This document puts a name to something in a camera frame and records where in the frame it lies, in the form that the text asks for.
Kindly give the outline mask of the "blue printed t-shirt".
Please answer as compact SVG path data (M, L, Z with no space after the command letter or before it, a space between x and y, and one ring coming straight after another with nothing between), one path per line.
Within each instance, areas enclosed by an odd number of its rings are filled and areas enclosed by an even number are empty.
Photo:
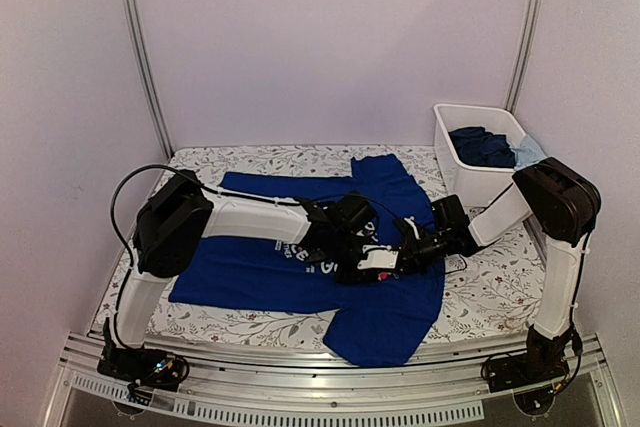
M393 154L351 161L348 177L286 177L228 172L222 187L269 197L336 199L355 191L372 200L379 215L377 239L402 241L393 217L412 218L434 230L431 202ZM191 265L169 296L174 303L226 309L335 315L324 344L360 367L406 363L437 320L444 291L444 264L425 274L373 284L342 285L327 266L304 263L305 252L269 240L203 239Z

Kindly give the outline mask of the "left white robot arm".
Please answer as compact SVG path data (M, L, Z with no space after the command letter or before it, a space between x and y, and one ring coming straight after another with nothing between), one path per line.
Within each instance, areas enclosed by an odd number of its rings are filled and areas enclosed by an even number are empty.
M170 280L190 266L200 242L238 237L298 244L334 261L341 283L376 282L399 271L400 254L363 236L375 201L357 192L318 199L265 197L202 183L190 170L171 178L139 210L116 306L104 322L99 374L140 387L177 391L189 376L181 355L144 344L148 322Z

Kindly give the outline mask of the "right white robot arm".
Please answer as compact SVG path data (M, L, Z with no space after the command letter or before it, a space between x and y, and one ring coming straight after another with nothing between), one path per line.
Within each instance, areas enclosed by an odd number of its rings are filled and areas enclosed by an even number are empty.
M452 255L470 257L494 244L506 231L529 217L545 237L546 267L538 313L529 327L526 350L516 356L489 357L481 375L491 392L529 386L558 378L549 388L556 396L575 379L565 350L583 354L575 325L577 294L596 219L601 209L598 189L554 157L516 171L508 185L476 216L469 217L458 195L432 204L432 233L403 218L396 225L403 242L395 263L398 274L424 273L434 262Z

